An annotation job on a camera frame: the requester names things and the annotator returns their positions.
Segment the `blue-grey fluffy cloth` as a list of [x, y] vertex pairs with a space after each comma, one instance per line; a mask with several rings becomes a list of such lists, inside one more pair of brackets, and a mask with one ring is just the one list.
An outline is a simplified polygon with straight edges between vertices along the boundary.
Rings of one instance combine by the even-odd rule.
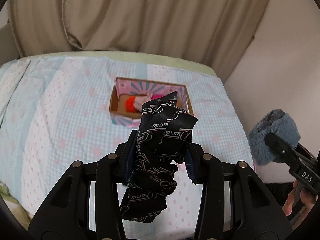
[[300, 141], [295, 121], [281, 109], [267, 113], [248, 133], [251, 154], [259, 166], [284, 163], [289, 149]]

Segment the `black printed scarf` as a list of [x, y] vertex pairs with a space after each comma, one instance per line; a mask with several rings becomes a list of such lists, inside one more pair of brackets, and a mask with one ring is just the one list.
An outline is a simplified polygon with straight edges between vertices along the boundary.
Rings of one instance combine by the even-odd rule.
[[177, 101], [178, 92], [174, 91], [143, 104], [132, 173], [120, 205], [124, 220], [153, 222], [176, 189], [174, 174], [184, 162], [197, 123]]

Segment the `magenta soft item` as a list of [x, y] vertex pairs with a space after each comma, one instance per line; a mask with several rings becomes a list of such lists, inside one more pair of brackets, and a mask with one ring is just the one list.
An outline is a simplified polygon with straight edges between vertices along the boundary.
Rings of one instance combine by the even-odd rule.
[[161, 95], [161, 94], [153, 94], [151, 96], [151, 100], [156, 100], [156, 99], [159, 99], [159, 98], [162, 98], [164, 95]]

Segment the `green mattress sheet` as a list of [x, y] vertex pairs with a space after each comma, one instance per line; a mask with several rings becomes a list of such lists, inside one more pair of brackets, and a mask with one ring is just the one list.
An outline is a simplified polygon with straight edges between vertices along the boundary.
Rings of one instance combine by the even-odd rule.
[[78, 53], [1, 66], [1, 196], [34, 212], [75, 160], [97, 161], [127, 139], [109, 111], [117, 77], [190, 87], [213, 71], [142, 53]]

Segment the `checkered floral bed cover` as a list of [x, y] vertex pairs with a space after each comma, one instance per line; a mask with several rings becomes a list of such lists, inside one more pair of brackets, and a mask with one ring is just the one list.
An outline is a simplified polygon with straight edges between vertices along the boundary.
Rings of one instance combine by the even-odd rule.
[[247, 138], [214, 74], [109, 56], [41, 56], [1, 66], [1, 195], [24, 228], [75, 160], [91, 163], [132, 127], [109, 111], [116, 78], [185, 85], [198, 121], [193, 141], [221, 161], [253, 164]]

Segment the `orange fluffy pompom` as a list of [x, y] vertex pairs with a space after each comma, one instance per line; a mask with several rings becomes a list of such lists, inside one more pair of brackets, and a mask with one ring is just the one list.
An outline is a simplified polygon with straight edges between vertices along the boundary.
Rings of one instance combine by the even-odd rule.
[[125, 100], [125, 111], [127, 113], [138, 113], [139, 110], [135, 107], [136, 96], [129, 96]]

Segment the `pink fabric mask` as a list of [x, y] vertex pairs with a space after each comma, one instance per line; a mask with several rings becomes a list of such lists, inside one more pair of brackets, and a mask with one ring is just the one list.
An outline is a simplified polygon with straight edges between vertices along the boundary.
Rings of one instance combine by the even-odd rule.
[[148, 101], [151, 101], [152, 100], [152, 96], [153, 96], [152, 93], [147, 93], [145, 95], [137, 95], [137, 96], [135, 96], [135, 99], [133, 101], [134, 108], [137, 111], [141, 112], [143, 104], [148, 102]]

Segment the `beige curtain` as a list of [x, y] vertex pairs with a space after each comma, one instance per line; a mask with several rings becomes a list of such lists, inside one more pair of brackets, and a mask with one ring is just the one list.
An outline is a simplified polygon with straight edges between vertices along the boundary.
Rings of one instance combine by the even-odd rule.
[[20, 56], [130, 51], [209, 66], [226, 81], [269, 0], [9, 0]]

